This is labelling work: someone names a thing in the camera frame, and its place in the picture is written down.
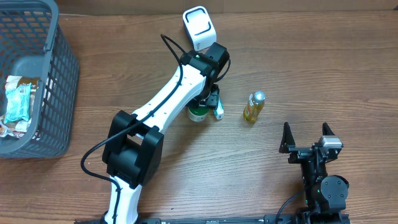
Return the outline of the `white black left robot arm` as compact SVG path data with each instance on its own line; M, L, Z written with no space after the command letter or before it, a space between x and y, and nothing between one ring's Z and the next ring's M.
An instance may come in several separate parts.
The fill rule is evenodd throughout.
M213 43L206 53L191 50L178 60L169 82L141 108L113 118L102 160L114 182L108 211L100 223L137 223L137 204L142 187L157 171L162 157L164 134L184 109L192 120L202 121L214 111L223 118L220 81L231 64L226 47Z

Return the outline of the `yellow oil bottle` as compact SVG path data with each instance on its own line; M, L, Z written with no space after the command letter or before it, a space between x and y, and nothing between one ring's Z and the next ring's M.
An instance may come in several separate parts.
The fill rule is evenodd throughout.
M255 123L259 113L265 105L266 94L263 91L255 91L249 95L248 103L243 111L243 118L248 123Z

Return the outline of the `green lid jar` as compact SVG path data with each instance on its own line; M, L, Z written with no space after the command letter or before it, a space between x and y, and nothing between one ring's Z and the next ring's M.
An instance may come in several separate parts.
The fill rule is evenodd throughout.
M204 121L208 115L208 108L188 107L188 117L194 122Z

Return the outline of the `brown mushroom packet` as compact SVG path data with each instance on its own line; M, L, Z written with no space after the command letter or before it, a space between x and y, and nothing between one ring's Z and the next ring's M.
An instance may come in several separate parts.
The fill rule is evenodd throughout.
M10 122L10 123L5 123L4 122L4 117L5 114L1 115L1 137L14 137L20 139L25 135L25 133L28 131L28 128L32 122L32 117L33 117L33 109L34 109L34 101L35 101L35 93L39 88L39 81L40 78L29 78L29 77L22 77L22 76L15 76L15 75L10 75L6 79L6 84L5 84L5 93L6 90L11 89L11 88L16 88L22 84L32 84L32 89L31 89L31 95L30 95L30 120L24 121L15 121L15 122Z

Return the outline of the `green freshening pouch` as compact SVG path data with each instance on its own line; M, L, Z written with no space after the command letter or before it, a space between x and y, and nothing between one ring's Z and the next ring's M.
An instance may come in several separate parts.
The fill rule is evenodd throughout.
M221 99L218 100L218 104L213 110L213 113L217 120L221 120L224 118L224 108Z

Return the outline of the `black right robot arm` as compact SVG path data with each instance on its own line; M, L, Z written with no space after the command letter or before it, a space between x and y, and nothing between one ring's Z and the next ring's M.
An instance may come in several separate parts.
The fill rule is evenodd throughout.
M349 223L346 209L349 182L340 175L328 175L326 165L337 160L343 143L330 129L322 124L322 136L309 147L297 147L288 122L284 130L279 152L288 154L288 163L299 164L302 172L303 190L287 199L279 208L275 222L282 223ZM298 208L295 214L284 220L283 209L298 196L304 194L306 207Z

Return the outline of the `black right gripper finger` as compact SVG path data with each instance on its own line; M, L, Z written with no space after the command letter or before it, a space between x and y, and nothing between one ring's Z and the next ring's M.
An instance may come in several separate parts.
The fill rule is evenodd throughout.
M291 128L289 126L289 123L285 122L279 152L287 154L290 153L291 149L293 149L294 147L295 147L295 141L291 132Z
M328 123L324 122L322 124L322 134L324 136L334 136L334 132L331 130L331 128L329 127Z

